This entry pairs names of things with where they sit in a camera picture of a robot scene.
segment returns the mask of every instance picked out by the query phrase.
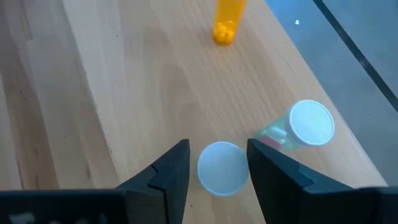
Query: wood grain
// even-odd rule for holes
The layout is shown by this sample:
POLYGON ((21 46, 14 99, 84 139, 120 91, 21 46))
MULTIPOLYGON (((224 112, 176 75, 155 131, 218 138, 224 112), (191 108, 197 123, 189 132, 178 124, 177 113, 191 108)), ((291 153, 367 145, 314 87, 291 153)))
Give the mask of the wood grain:
MULTIPOLYGON (((39 127, 25 147, 41 144, 45 161, 33 163, 47 166, 38 175, 53 183, 37 188, 114 187, 189 138, 184 223, 264 223, 251 181, 238 195, 214 197, 198 183, 196 161, 214 141, 246 148, 301 99, 326 105, 336 134, 324 147, 286 154, 353 187, 385 185, 265 2, 248 1, 229 47, 212 42, 214 11, 214 0, 4 0, 8 54, 0 55, 12 53, 21 76, 6 82, 14 70, 2 63, 11 129, 23 132, 13 120, 39 127), (21 103, 13 88, 34 110, 12 107, 21 103), (13 118, 22 112, 33 118, 13 118)), ((29 165, 31 152, 16 151, 29 165)), ((22 183, 35 175, 20 170, 22 183)))

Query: floor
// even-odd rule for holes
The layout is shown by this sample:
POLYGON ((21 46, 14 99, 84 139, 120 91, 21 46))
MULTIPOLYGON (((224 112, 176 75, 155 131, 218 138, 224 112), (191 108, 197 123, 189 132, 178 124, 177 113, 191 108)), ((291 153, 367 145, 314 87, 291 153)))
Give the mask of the floor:
POLYGON ((387 183, 398 185, 398 1, 266 2, 387 183))

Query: orange pill bottle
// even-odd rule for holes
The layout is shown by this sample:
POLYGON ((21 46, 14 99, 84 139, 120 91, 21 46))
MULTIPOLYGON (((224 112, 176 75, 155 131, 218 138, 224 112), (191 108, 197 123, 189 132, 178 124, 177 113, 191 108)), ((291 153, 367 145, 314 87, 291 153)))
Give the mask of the orange pill bottle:
POLYGON ((246 0, 218 0, 213 27, 213 40, 216 44, 232 43, 245 5, 246 0))

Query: wooden table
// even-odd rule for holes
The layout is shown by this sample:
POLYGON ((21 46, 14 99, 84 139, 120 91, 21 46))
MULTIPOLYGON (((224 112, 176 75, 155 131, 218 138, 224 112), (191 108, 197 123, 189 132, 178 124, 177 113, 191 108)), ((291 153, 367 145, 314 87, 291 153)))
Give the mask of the wooden table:
POLYGON ((301 99, 326 105, 336 134, 286 153, 352 187, 386 184, 264 0, 229 47, 211 39, 214 0, 0 4, 2 189, 115 187, 189 138, 184 223, 264 223, 251 181, 214 197, 196 161, 214 141, 246 148, 301 99))

